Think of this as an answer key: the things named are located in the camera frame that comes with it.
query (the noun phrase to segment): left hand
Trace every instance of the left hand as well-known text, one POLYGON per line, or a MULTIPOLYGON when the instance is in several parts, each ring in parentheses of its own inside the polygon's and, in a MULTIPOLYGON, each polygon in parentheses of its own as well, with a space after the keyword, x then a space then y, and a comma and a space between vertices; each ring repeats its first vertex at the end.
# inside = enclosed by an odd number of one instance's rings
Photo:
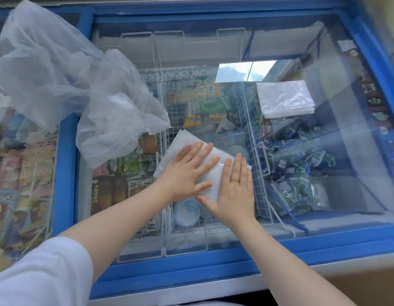
POLYGON ((210 187, 211 182, 201 182, 196 184, 204 174, 212 169, 220 160, 214 157, 207 163, 200 165, 214 148, 213 144, 208 144, 203 150, 203 142, 188 145, 166 166, 163 174, 155 182, 164 191, 169 193, 172 201, 181 201, 193 197, 210 187))

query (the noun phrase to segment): right hand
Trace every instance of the right hand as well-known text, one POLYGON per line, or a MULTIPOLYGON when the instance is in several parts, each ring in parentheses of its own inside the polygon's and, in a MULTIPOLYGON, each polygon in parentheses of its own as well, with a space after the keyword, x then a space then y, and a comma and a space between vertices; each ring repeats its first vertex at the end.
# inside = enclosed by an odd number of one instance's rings
POLYGON ((252 172, 247 168, 246 159, 242 158, 240 153, 237 154, 230 173, 231 163, 230 158, 225 161, 218 202, 213 202, 202 195, 197 196, 196 199, 219 221, 235 231, 246 226, 250 221, 256 221, 255 198, 252 172))

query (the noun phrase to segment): stack of plastic bags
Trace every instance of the stack of plastic bags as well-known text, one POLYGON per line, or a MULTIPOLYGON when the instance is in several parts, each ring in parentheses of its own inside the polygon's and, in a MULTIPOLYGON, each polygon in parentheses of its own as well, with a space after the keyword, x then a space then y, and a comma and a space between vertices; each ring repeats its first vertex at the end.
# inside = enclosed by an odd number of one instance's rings
POLYGON ((257 83, 261 111, 266 119, 313 114, 315 104, 304 80, 257 83))
POLYGON ((37 4, 24 0, 10 12, 0 45, 0 85, 16 110, 43 129, 82 114, 76 144, 92 168, 131 153, 144 132, 170 128, 164 105, 125 55, 103 53, 37 4))
MULTIPOLYGON (((153 177, 159 178, 159 176, 164 172, 164 169, 166 168, 167 164, 172 159, 174 159, 184 147, 198 142, 201 142, 201 139, 195 137, 187 130, 180 130, 177 136, 175 137, 175 139, 173 140, 173 143, 170 144, 170 147, 167 149, 166 153, 164 154, 164 157, 161 159, 159 165, 156 168, 156 171, 154 172, 153 177)), ((201 195, 206 196, 208 199, 212 201, 217 201, 218 199, 221 175, 224 168, 225 160, 231 158, 232 165, 234 165, 234 160, 235 160, 235 157, 231 156, 225 151, 222 151, 214 147, 210 152, 210 154, 204 159, 202 164, 207 163, 208 161, 210 161, 210 159, 212 159, 215 156, 220 156, 220 161, 198 181, 198 182, 203 182, 203 181, 212 182, 211 188, 201 192, 201 195)))

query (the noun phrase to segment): chest freezer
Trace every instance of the chest freezer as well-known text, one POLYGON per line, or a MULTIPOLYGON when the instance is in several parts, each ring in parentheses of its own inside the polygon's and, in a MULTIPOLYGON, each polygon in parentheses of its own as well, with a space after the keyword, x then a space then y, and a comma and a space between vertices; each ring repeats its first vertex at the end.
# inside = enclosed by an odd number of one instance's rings
MULTIPOLYGON (((56 175, 55 193, 67 185, 70 204, 65 213, 55 196, 54 233, 153 183, 156 164, 186 128, 220 149, 246 151, 257 220, 308 265, 394 253, 394 68, 351 2, 183 0, 81 9, 85 35, 136 65, 172 128, 142 136, 132 154, 95 170, 83 159, 57 167, 68 178, 56 175), (314 114, 265 119, 256 83, 294 80, 308 87, 314 114), (195 102, 207 109, 195 113, 195 102), (233 129, 218 135, 223 120, 233 129), (292 166, 300 174, 289 175, 292 166)), ((72 150, 69 124, 65 146, 72 150)), ((228 228, 201 209, 194 225, 181 226, 176 205, 139 228, 94 283, 93 304, 192 302, 208 295, 185 297, 190 284, 242 284, 258 273, 228 228), (159 300, 166 288, 179 288, 182 298, 159 300), (152 295, 157 299, 142 299, 152 295)))

